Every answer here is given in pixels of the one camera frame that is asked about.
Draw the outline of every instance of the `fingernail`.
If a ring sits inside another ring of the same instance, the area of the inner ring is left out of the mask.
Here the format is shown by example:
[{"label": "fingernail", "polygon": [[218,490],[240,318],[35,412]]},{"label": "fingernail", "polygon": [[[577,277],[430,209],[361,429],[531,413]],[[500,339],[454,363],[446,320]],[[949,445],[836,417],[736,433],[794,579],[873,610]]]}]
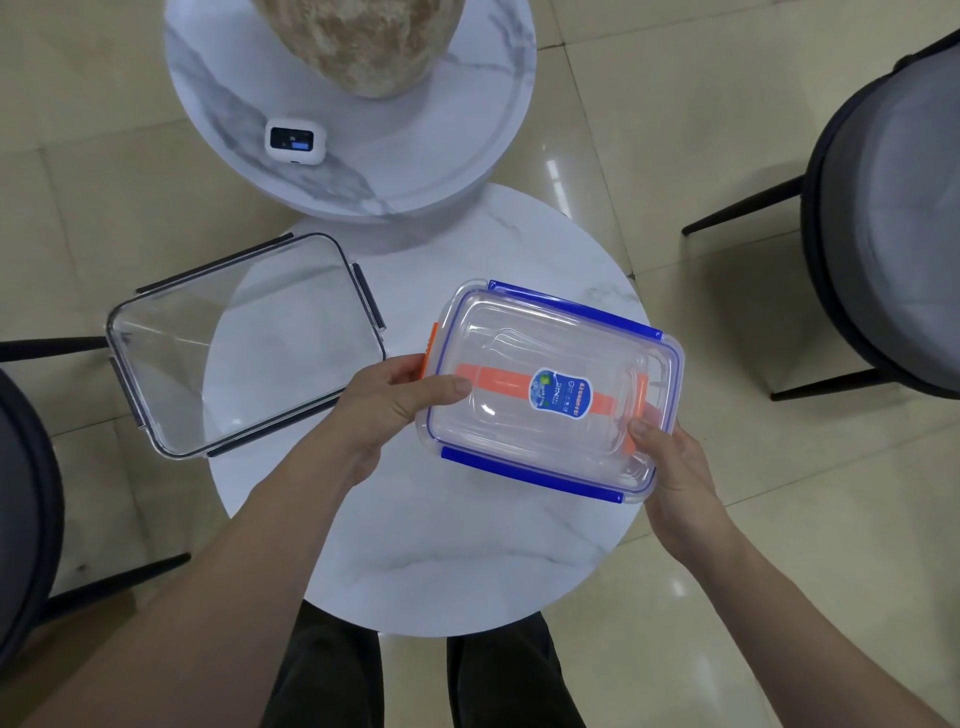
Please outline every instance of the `fingernail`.
[{"label": "fingernail", "polygon": [[456,382],[453,384],[453,389],[458,395],[468,395],[473,389],[473,382],[465,376],[458,376]]}]

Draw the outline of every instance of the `forearm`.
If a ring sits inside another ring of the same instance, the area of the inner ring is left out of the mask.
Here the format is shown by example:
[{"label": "forearm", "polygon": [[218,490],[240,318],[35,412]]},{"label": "forearm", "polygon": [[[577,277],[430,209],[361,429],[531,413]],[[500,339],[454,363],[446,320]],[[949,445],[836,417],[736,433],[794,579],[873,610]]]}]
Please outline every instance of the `forearm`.
[{"label": "forearm", "polygon": [[695,571],[784,728],[947,726],[737,533]]},{"label": "forearm", "polygon": [[27,725],[257,725],[353,465],[288,458]]}]

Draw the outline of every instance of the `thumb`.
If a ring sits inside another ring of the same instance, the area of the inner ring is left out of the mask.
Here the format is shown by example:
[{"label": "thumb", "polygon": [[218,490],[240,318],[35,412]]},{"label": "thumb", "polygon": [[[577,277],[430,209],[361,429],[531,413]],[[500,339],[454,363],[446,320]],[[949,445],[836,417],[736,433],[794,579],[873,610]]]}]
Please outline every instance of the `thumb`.
[{"label": "thumb", "polygon": [[465,398],[472,388],[472,382],[463,376],[426,376],[420,381],[391,387],[391,395],[397,409],[409,421],[427,407],[455,404]]},{"label": "thumb", "polygon": [[650,455],[664,475],[678,474],[678,468],[684,465],[684,460],[672,435],[642,420],[631,420],[628,431],[636,449]]}]

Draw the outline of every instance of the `dark chair seat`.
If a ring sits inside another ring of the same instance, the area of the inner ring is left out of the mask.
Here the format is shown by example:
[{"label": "dark chair seat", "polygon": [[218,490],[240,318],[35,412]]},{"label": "dark chair seat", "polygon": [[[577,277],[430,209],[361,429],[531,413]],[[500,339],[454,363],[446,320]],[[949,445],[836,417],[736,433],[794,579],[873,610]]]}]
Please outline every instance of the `dark chair seat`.
[{"label": "dark chair seat", "polygon": [[818,197],[846,316],[898,368],[960,392],[960,47],[914,62],[853,109],[826,149]]}]

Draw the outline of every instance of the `beige floor tile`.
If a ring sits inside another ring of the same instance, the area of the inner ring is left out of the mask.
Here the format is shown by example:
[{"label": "beige floor tile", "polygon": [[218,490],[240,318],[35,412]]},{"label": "beige floor tile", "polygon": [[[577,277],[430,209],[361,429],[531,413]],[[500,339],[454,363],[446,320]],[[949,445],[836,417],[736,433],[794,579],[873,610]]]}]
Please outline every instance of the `beige floor tile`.
[{"label": "beige floor tile", "polygon": [[[0,340],[102,331],[97,317],[81,304],[40,153],[0,157]],[[103,352],[14,362],[4,370],[51,434],[127,411]]]},{"label": "beige floor tile", "polygon": [[163,2],[9,0],[46,144],[183,118]]},{"label": "beige floor tile", "polygon": [[132,417],[114,421],[152,559],[199,554],[229,522],[203,458],[169,460]]},{"label": "beige floor tile", "polygon": [[112,423],[54,438],[63,477],[65,532],[54,592],[149,561],[143,526]]},{"label": "beige floor tile", "polygon": [[618,548],[544,615],[587,725],[768,725],[733,640],[654,538]]},{"label": "beige floor tile", "polygon": [[818,128],[903,56],[960,28],[957,0],[803,0],[778,7]]},{"label": "beige floor tile", "polygon": [[567,53],[636,272],[800,226],[790,202],[689,239],[680,233],[806,167],[816,129],[776,8]]},{"label": "beige floor tile", "polygon": [[680,421],[727,503],[960,422],[960,402],[893,384],[769,400],[826,326],[795,234],[638,275],[636,289],[684,347]]},{"label": "beige floor tile", "polygon": [[499,182],[542,200],[577,223],[630,273],[603,170],[563,48],[537,55],[527,117],[493,171]]},{"label": "beige floor tile", "polygon": [[53,147],[49,159],[85,302],[101,316],[138,286],[300,218],[223,164],[187,121]]},{"label": "beige floor tile", "polygon": [[771,0],[553,0],[567,43],[769,5]]},{"label": "beige floor tile", "polygon": [[530,0],[530,10],[534,14],[534,27],[537,29],[537,47],[549,48],[560,45],[560,28],[557,27],[557,17],[553,13],[550,0]]},{"label": "beige floor tile", "polygon": [[960,426],[950,427],[730,509],[841,631],[954,711],[958,439]]},{"label": "beige floor tile", "polygon": [[39,146],[34,99],[24,67],[23,35],[0,5],[0,155]]},{"label": "beige floor tile", "polygon": [[380,635],[385,724],[451,728],[446,694],[446,640]]}]

